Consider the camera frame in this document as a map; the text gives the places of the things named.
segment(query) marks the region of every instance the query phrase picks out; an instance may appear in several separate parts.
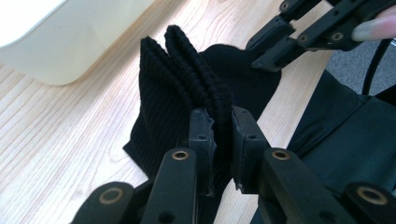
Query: wooden table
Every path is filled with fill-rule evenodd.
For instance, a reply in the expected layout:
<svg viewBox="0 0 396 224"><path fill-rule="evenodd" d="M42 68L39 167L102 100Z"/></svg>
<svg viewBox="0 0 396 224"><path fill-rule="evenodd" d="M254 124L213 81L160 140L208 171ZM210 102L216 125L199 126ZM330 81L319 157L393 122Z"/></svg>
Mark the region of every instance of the wooden table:
<svg viewBox="0 0 396 224"><path fill-rule="evenodd" d="M139 113L142 37L163 44L167 25L177 24L198 50L216 43L243 48L280 2L158 0L81 79L62 87L0 64L0 223L70 223L97 187L147 179L122 150ZM306 21L328 8L323 3ZM306 53L284 69L258 121L273 147L287 147L329 57ZM255 196L230 184L216 223L249 223L256 206Z"/></svg>

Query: wood grain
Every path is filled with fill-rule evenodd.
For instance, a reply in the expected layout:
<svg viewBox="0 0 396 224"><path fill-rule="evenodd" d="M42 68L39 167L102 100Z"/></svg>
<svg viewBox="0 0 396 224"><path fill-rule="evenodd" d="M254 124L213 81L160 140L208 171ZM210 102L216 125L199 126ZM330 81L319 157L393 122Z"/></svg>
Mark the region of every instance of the wood grain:
<svg viewBox="0 0 396 224"><path fill-rule="evenodd" d="M215 43L243 48L279 4L157 0L81 79L62 87L0 64L0 223L70 223L97 187L147 179L122 150L139 113L142 37L163 44L167 25L177 24L198 50ZM306 54L285 69L258 122L273 146L287 146L328 58ZM217 223L249 223L254 196L230 185L223 199Z"/></svg>

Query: knit fabric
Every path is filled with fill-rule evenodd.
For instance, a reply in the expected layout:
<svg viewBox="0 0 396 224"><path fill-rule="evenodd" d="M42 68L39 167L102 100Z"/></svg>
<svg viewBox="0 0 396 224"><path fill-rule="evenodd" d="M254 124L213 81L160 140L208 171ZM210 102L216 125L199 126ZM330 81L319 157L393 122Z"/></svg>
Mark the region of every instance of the knit fabric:
<svg viewBox="0 0 396 224"><path fill-rule="evenodd" d="M177 26L165 34L167 52L153 39L141 41L141 107L125 151L153 177L166 151L187 147L190 112L203 107L215 123L215 197L198 196L199 223L212 223L231 180L232 105L258 118L274 94L280 73L250 68L251 52L215 45L199 54Z"/></svg>

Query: metal screw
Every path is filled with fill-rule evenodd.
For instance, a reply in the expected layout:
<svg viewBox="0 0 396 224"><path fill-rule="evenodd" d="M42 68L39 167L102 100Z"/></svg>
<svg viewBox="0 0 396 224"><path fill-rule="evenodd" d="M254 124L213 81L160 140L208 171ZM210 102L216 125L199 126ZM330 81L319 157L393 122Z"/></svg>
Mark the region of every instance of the metal screw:
<svg viewBox="0 0 396 224"><path fill-rule="evenodd" d="M102 204L113 204L118 202L123 196L123 190L120 188L110 188L105 190L99 197Z"/></svg>
<svg viewBox="0 0 396 224"><path fill-rule="evenodd" d="M172 153L172 158L177 161L184 161L189 157L189 153L186 151L176 151Z"/></svg>
<svg viewBox="0 0 396 224"><path fill-rule="evenodd" d="M308 36L307 35L300 35L298 37L298 41L300 41L300 42L305 42L307 40L308 40Z"/></svg>
<svg viewBox="0 0 396 224"><path fill-rule="evenodd" d="M332 40L333 41L338 41L344 38L344 35L342 33L335 33L332 35Z"/></svg>
<svg viewBox="0 0 396 224"><path fill-rule="evenodd" d="M284 11L289 7L289 2L283 2L282 4L280 4L279 10Z"/></svg>
<svg viewBox="0 0 396 224"><path fill-rule="evenodd" d="M376 189L360 186L358 187L356 192L361 198L369 203L378 205L384 205L388 203L387 197L385 197L381 192Z"/></svg>
<svg viewBox="0 0 396 224"><path fill-rule="evenodd" d="M287 153L287 152L284 151L284 150L273 151L273 152L271 153L271 155L272 155L275 159L278 159L278 160L280 160L280 161L286 161L286 160L290 159L289 153Z"/></svg>

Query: hand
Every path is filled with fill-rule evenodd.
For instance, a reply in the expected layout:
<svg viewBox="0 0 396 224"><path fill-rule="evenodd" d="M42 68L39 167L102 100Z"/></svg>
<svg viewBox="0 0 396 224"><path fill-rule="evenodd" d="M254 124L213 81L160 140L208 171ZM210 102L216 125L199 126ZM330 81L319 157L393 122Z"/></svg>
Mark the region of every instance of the hand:
<svg viewBox="0 0 396 224"><path fill-rule="evenodd" d="M396 38L396 6L381 12L374 20L355 28L352 39L355 41Z"/></svg>

